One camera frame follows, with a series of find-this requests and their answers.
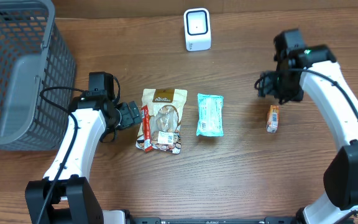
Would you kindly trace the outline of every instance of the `black motor joint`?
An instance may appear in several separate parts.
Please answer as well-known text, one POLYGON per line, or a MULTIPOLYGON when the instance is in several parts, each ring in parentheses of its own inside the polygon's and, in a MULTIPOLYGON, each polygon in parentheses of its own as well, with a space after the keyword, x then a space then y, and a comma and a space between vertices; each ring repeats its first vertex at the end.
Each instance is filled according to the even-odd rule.
POLYGON ((302 72, 290 71, 292 68, 310 68, 314 63, 327 60, 336 62, 326 45, 308 47, 298 29, 278 34, 273 42, 276 71, 262 73, 255 83, 255 89, 261 97, 272 95, 278 98, 280 104, 303 99, 303 90, 299 85, 302 72))
POLYGON ((142 122, 139 109, 135 101, 119 103, 121 87, 118 79, 106 72, 89 73, 88 91, 75 97, 70 104, 70 111, 77 109, 92 108, 101 110, 106 122, 106 130, 100 141, 109 133, 114 133, 115 139, 117 130, 129 128, 142 122), (117 83, 117 95, 114 92, 114 81, 117 83))

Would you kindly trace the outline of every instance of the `snack bag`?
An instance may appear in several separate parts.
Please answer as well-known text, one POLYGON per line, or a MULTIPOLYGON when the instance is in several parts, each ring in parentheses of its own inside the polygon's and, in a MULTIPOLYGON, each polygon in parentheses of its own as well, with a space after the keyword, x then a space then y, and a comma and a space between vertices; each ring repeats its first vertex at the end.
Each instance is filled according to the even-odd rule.
POLYGON ((160 149, 179 154, 180 125, 186 98, 187 90, 145 89, 136 147, 145 152, 160 149))
POLYGON ((199 93, 197 136, 223 136, 222 108, 223 96, 199 93))

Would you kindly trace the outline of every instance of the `white label on bag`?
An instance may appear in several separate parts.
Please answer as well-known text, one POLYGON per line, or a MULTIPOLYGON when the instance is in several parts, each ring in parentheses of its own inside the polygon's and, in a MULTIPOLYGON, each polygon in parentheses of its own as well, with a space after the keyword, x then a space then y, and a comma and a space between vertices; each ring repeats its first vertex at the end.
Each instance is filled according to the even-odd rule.
POLYGON ((272 114, 272 126, 277 126, 277 113, 272 114))
POLYGON ((157 142, 159 144, 173 144, 173 133, 158 132, 157 142))
POLYGON ((150 146, 151 146, 150 140, 149 140, 149 139, 146 139, 146 140, 144 141, 144 149, 147 149, 147 148, 150 147, 150 146))

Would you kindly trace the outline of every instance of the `white device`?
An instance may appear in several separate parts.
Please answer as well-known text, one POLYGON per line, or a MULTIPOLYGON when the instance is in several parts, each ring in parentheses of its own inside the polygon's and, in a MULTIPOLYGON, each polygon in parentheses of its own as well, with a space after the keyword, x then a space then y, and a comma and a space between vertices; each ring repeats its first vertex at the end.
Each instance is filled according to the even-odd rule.
POLYGON ((184 15, 185 44, 188 51, 211 48, 211 23, 205 8, 188 9, 184 15))

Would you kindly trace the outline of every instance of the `blue and white package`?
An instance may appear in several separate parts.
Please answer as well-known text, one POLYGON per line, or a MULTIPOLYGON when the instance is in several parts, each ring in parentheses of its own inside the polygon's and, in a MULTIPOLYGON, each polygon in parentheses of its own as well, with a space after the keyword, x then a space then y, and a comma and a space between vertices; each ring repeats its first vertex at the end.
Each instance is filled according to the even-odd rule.
POLYGON ((223 136, 223 96, 199 93, 197 136, 223 136))

